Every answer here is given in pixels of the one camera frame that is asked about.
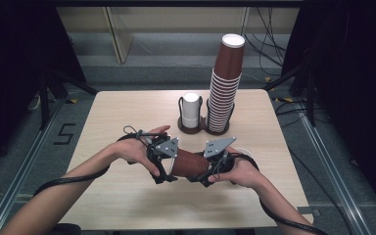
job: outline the gray floor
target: gray floor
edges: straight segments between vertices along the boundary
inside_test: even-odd
[[[208,89],[215,55],[222,34],[137,34],[133,41],[129,57],[125,64],[118,64],[113,51],[112,40],[106,33],[72,33],[74,49],[82,64],[89,85],[99,90],[142,90],[142,89]],[[286,48],[288,35],[276,35],[279,45]],[[276,56],[270,47],[264,51]],[[240,89],[262,88],[266,78],[275,79],[280,68],[267,59],[261,58],[250,46],[246,47],[243,76]],[[272,98],[289,97],[288,88],[291,81],[269,92]],[[8,217],[14,214],[31,196],[34,190],[50,179],[63,174],[70,162],[76,142],[94,97],[68,85],[69,99],[75,103],[64,104],[57,114],[38,158],[28,173],[28,177],[14,203]],[[282,102],[273,101],[273,108]],[[293,110],[297,106],[288,104],[279,112]],[[335,166],[346,183],[356,205],[365,218],[370,233],[376,234],[376,196],[368,182],[356,166],[349,163],[351,155],[336,132],[333,122],[316,104],[316,130],[322,137]],[[298,113],[278,116],[288,146],[304,162],[321,185],[329,192],[332,199],[342,208],[336,190],[326,173],[324,166],[313,147],[304,123]],[[59,136],[63,124],[68,133],[73,133],[68,145],[55,145],[55,142],[67,141]],[[8,154],[0,157],[0,199],[10,186],[14,175],[38,133],[40,113],[33,110],[25,115],[19,129],[6,146]],[[308,171],[294,159],[305,194],[315,215],[314,225],[328,234],[350,234],[339,211],[330,199],[312,179]],[[280,234],[277,228],[259,228],[256,234]],[[156,231],[167,234],[170,231]],[[224,231],[189,231],[191,234],[227,234]],[[107,234],[104,231],[85,231],[84,234]],[[123,234],[154,234],[152,232],[127,231]]]

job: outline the wooden table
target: wooden table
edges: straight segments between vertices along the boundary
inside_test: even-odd
[[[126,125],[149,131],[170,124],[170,137],[179,137],[179,148],[191,152],[203,151],[207,140],[237,137],[232,147],[247,149],[261,172],[292,205],[308,207],[277,117],[264,90],[237,91],[230,128],[221,136],[210,135],[204,130],[189,135],[177,127],[178,99],[187,92],[200,94],[204,101],[210,95],[209,90],[100,92],[83,127],[70,169],[124,135],[122,129]],[[203,105],[201,115],[206,114]],[[313,221],[311,215],[305,217]],[[205,188],[185,178],[157,185],[142,165],[128,165],[121,160],[113,163],[110,170],[87,189],[62,222],[78,224],[83,230],[275,226],[251,189],[229,182]]]

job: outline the table top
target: table top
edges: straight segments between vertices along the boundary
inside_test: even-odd
[[[23,0],[57,7],[282,7],[299,8],[332,0]]]
[[[72,169],[124,135],[170,124],[179,148],[200,152],[206,141],[235,136],[231,145],[250,155],[261,172],[295,207],[308,207],[277,117],[264,90],[238,90],[229,130],[220,136],[204,130],[185,134],[177,127],[178,99],[195,92],[207,101],[209,90],[103,91],[93,103],[72,156]],[[207,115],[206,105],[201,115]],[[313,221],[311,215],[305,215]],[[62,222],[83,230],[207,229],[275,226],[261,209],[259,197],[248,188],[229,182],[205,188],[185,178],[155,184],[140,164],[118,160],[87,189]]]

